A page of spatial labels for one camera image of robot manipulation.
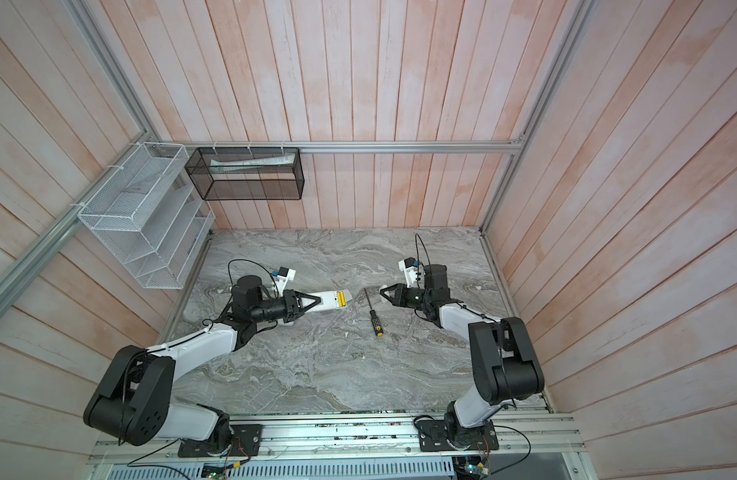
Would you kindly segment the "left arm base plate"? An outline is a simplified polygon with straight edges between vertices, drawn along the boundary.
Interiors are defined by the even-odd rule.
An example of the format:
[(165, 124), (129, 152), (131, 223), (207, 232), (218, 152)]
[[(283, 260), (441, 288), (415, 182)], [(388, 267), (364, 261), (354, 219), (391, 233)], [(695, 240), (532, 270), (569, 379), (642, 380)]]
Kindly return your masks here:
[(182, 440), (178, 458), (258, 456), (262, 440), (262, 424), (226, 424), (220, 426), (208, 440)]

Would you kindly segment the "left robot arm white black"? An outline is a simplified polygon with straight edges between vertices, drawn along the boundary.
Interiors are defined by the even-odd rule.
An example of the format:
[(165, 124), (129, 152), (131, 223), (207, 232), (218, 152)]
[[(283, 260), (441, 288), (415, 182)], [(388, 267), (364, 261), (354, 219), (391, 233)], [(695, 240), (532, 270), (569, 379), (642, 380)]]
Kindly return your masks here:
[(84, 424), (134, 446), (154, 439), (184, 440), (210, 456), (225, 454), (234, 435), (228, 414), (210, 406), (172, 402), (174, 382), (242, 349), (260, 332), (310, 311), (343, 308), (349, 299), (342, 291), (290, 290), (284, 279), (268, 290), (262, 278), (242, 276), (232, 284), (220, 317), (200, 331), (149, 348), (122, 348), (92, 394), (82, 416)]

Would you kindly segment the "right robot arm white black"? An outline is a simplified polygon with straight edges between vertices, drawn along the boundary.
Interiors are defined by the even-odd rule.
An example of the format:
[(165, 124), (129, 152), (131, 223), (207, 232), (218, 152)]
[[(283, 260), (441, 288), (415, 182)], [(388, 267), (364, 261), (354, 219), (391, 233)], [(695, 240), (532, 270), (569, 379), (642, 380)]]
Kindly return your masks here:
[(527, 326), (518, 317), (494, 318), (456, 300), (442, 264), (410, 257), (399, 268), (405, 281), (382, 288), (380, 296), (463, 338), (471, 352), (474, 385), (449, 405), (442, 421), (424, 419), (420, 434), (456, 449), (476, 446), (490, 435), (491, 418), (505, 402), (526, 400), (545, 388)]

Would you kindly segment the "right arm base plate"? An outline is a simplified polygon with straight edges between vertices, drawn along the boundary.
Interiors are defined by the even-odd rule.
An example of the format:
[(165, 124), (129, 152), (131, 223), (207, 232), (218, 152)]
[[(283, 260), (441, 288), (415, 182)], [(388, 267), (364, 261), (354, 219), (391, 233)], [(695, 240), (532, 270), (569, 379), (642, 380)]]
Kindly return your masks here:
[(444, 452), (453, 450), (499, 449), (497, 434), (492, 421), (474, 428), (464, 428), (454, 418), (436, 420), (430, 415), (420, 415), (413, 420), (418, 432), (422, 452)]

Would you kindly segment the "white air conditioner remote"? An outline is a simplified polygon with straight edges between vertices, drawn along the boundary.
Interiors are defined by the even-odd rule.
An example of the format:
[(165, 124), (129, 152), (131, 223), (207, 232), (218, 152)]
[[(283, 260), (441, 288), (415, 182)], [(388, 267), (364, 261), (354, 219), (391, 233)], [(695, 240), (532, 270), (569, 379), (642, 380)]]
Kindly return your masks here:
[(338, 310), (346, 308), (348, 302), (352, 300), (352, 294), (348, 290), (323, 291), (314, 292), (312, 295), (318, 295), (322, 298), (322, 305), (316, 306), (312, 312)]

